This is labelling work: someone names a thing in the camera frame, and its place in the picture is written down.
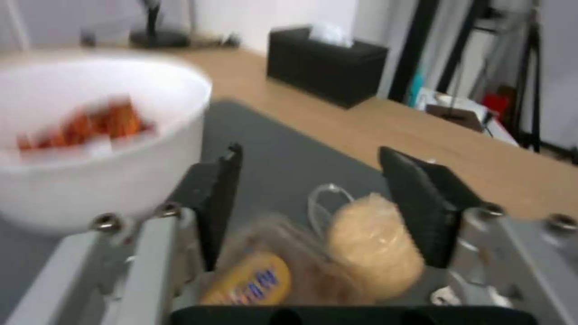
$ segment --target black tissue box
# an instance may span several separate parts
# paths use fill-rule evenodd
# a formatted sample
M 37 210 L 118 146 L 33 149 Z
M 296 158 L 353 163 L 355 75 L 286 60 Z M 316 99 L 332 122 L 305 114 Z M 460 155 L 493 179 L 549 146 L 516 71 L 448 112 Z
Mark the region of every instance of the black tissue box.
M 311 27 L 269 33 L 267 76 L 351 108 L 377 94 L 387 49 L 355 41 L 350 48 L 309 39 Z

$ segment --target metal bolt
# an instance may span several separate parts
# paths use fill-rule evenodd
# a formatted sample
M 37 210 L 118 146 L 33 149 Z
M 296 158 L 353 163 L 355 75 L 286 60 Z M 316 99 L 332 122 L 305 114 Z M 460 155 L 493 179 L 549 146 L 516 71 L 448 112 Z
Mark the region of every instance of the metal bolt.
M 157 217 L 177 217 L 180 218 L 181 206 L 176 202 L 165 202 L 157 209 Z
M 568 234 L 578 230 L 578 221 L 568 215 L 563 215 L 562 213 L 550 215 L 546 222 L 547 225 L 556 232 Z
M 492 202 L 484 202 L 480 207 L 480 211 L 484 217 L 488 218 L 501 217 L 506 214 L 500 205 Z
M 96 217 L 90 229 L 104 232 L 105 234 L 115 234 L 123 227 L 120 218 L 114 213 L 104 213 Z

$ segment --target orange food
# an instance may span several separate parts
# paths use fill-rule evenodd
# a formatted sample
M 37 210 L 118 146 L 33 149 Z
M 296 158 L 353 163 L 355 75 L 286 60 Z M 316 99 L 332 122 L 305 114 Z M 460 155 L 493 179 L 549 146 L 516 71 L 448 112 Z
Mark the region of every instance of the orange food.
M 125 138 L 141 132 L 154 131 L 154 125 L 143 121 L 130 100 L 111 101 L 107 107 L 88 113 L 76 112 L 64 125 L 31 141 L 27 135 L 17 137 L 21 152 L 54 147 L 82 145 L 96 137 Z

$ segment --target white bowl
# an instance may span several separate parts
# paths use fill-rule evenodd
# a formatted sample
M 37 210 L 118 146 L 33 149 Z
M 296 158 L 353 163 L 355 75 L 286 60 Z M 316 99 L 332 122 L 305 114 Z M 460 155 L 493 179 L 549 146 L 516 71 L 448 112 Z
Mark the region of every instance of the white bowl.
M 167 56 L 107 51 L 8 60 L 0 69 L 0 215 L 27 229 L 71 234 L 106 212 L 149 216 L 201 156 L 209 79 Z M 79 105 L 126 95 L 157 136 L 21 157 L 16 135 L 57 125 Z

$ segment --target tissue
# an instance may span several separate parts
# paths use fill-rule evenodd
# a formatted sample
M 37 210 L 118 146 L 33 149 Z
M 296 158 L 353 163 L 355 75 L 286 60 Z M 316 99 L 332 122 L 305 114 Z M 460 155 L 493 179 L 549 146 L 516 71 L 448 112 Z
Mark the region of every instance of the tissue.
M 351 35 L 345 33 L 341 27 L 333 24 L 313 25 L 309 39 L 348 48 L 353 46 L 353 38 Z

